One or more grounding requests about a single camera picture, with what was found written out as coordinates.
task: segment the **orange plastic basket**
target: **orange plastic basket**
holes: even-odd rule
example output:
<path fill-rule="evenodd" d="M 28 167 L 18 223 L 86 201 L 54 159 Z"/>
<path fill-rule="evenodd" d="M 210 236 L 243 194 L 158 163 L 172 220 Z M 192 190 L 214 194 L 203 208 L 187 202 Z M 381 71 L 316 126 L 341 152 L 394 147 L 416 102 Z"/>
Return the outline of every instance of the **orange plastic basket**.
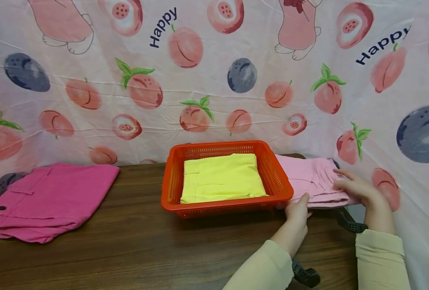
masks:
<path fill-rule="evenodd" d="M 229 201 L 211 201 L 181 204 L 184 184 L 184 161 L 207 157 L 225 156 L 232 153 L 254 153 L 258 172 L 268 196 Z M 294 195 L 287 175 L 276 156 L 263 141 L 234 141 L 219 143 L 184 144 L 171 148 L 165 168 L 161 205 L 167 211 L 177 213 L 184 219 L 270 210 Z"/>

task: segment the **pink pants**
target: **pink pants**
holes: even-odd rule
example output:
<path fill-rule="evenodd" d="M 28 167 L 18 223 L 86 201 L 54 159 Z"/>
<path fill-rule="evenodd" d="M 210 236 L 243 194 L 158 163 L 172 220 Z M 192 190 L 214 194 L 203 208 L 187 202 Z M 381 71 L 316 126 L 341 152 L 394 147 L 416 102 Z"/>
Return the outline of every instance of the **pink pants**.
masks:
<path fill-rule="evenodd" d="M 35 168 L 0 196 L 0 238 L 50 242 L 88 220 L 119 173 L 112 165 Z"/>
<path fill-rule="evenodd" d="M 334 189 L 334 181 L 344 178 L 333 171 L 336 166 L 332 159 L 300 159 L 281 155 L 276 155 L 276 158 L 294 189 L 292 202 L 298 202 L 308 193 L 309 208 L 344 207 L 360 203 L 355 196 Z"/>

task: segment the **folded yellow pants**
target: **folded yellow pants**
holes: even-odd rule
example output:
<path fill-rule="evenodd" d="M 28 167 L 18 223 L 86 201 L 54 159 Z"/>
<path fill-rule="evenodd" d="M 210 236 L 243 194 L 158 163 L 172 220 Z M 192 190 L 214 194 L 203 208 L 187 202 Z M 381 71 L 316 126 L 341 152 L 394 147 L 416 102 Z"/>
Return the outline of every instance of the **folded yellow pants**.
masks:
<path fill-rule="evenodd" d="M 184 162 L 181 204 L 267 196 L 255 154 L 232 154 Z"/>

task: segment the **child's hand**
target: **child's hand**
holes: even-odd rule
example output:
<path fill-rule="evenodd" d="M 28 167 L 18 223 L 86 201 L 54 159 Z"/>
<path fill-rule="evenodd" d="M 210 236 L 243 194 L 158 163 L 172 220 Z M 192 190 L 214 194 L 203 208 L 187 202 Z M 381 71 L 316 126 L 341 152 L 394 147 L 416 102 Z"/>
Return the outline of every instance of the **child's hand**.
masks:
<path fill-rule="evenodd" d="M 362 205 L 366 207 L 364 223 L 368 228 L 373 231 L 395 235 L 394 216 L 389 202 L 382 193 L 356 174 L 340 169 L 334 169 L 334 172 L 349 179 L 336 180 L 334 187 L 345 189 L 348 193 L 352 193 L 361 199 Z"/>
<path fill-rule="evenodd" d="M 305 194 L 297 203 L 289 201 L 289 205 L 285 209 L 287 222 L 271 238 L 279 247 L 287 251 L 291 257 L 295 256 L 308 233 L 306 221 L 311 216 L 307 207 L 309 198 L 310 196 Z"/>

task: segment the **beige sleeve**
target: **beige sleeve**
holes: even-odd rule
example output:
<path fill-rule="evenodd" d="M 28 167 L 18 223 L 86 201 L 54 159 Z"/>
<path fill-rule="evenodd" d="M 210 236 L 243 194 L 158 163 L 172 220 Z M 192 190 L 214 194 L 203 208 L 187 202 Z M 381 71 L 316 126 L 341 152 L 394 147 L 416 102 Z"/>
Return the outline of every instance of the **beige sleeve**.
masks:
<path fill-rule="evenodd" d="M 402 239 L 384 232 L 357 234 L 358 290 L 410 290 Z"/>
<path fill-rule="evenodd" d="M 284 290 L 293 277 L 290 255 L 267 240 L 235 272 L 223 290 Z"/>

